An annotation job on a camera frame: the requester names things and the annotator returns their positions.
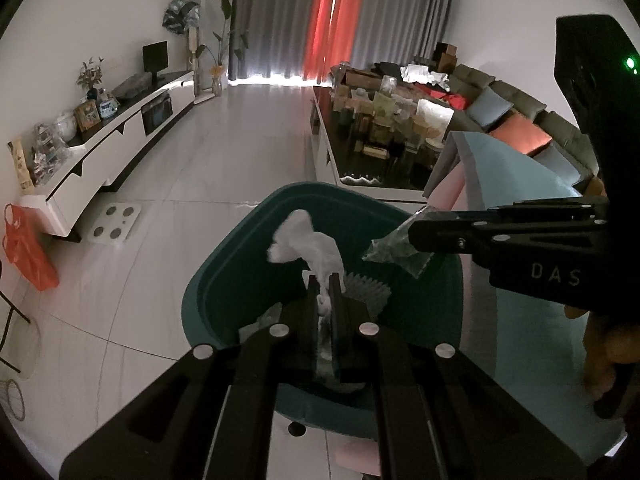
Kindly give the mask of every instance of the orange curtain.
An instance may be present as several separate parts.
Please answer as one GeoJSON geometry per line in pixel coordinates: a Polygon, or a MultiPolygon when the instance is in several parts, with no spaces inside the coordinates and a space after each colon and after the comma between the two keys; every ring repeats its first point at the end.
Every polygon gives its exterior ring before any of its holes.
{"type": "Polygon", "coordinates": [[[326,78],[332,66],[351,59],[361,4],[362,0],[335,0],[334,15],[324,55],[324,67],[321,71],[322,79],[326,78]]]}
{"type": "Polygon", "coordinates": [[[304,79],[320,79],[324,70],[324,55],[329,38],[331,4],[333,0],[313,0],[311,19],[306,32],[304,79]]]}

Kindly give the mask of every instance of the tv stand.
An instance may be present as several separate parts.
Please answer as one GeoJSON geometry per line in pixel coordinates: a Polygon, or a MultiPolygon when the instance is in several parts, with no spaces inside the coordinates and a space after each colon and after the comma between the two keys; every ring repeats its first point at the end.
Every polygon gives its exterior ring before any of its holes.
{"type": "Polygon", "coordinates": [[[20,197],[40,229],[69,237],[84,208],[102,188],[117,190],[142,157],[193,107],[193,72],[162,74],[151,88],[122,103],[118,112],[77,134],[71,156],[43,186],[20,197]],[[151,133],[145,133],[142,107],[160,94],[171,97],[172,114],[151,133]]]}

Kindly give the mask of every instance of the gray curtain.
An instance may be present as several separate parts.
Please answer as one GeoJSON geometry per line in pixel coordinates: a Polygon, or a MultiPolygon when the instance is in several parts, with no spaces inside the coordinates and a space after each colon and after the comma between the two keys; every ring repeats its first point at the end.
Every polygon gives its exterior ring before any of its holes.
{"type": "Polygon", "coordinates": [[[244,62],[233,54],[237,35],[231,40],[229,79],[252,75],[286,77],[302,74],[306,32],[312,0],[234,0],[234,30],[248,31],[249,49],[244,62]]]}
{"type": "Polygon", "coordinates": [[[363,0],[351,65],[430,58],[442,40],[451,0],[363,0]]]}

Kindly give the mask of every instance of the white wall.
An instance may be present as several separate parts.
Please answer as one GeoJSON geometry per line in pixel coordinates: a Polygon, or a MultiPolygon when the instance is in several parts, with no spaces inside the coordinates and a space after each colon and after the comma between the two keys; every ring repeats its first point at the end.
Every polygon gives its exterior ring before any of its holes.
{"type": "Polygon", "coordinates": [[[453,0],[447,43],[458,62],[520,88],[575,124],[554,79],[556,18],[610,14],[640,48],[640,27],[622,0],[453,0]]]}
{"type": "MultiPolygon", "coordinates": [[[[142,72],[144,44],[167,40],[169,70],[186,68],[186,40],[161,25],[170,1],[23,1],[0,39],[0,206],[18,194],[7,142],[77,105],[83,61],[105,58],[102,82],[111,89],[142,72]]],[[[8,286],[11,271],[5,266],[8,286]]]]}

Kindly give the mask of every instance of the teal plastic bin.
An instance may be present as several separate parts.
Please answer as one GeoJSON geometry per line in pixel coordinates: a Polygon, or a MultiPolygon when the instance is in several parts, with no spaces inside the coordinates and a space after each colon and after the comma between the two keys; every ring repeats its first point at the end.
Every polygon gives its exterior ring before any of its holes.
{"type": "MultiPolygon", "coordinates": [[[[379,323],[412,344],[459,345],[463,304],[459,257],[434,256],[419,280],[394,264],[363,262],[371,240],[389,234],[408,213],[336,186],[302,183],[285,186],[258,205],[191,279],[182,300],[182,325],[192,346],[238,345],[238,329],[253,323],[271,305],[305,297],[304,261],[267,261],[274,232],[295,209],[307,210],[315,230],[335,239],[346,272],[369,276],[391,288],[379,323]]],[[[305,388],[281,384],[276,410],[307,426],[365,438],[377,435],[370,388],[343,395],[318,384],[305,388]]]]}

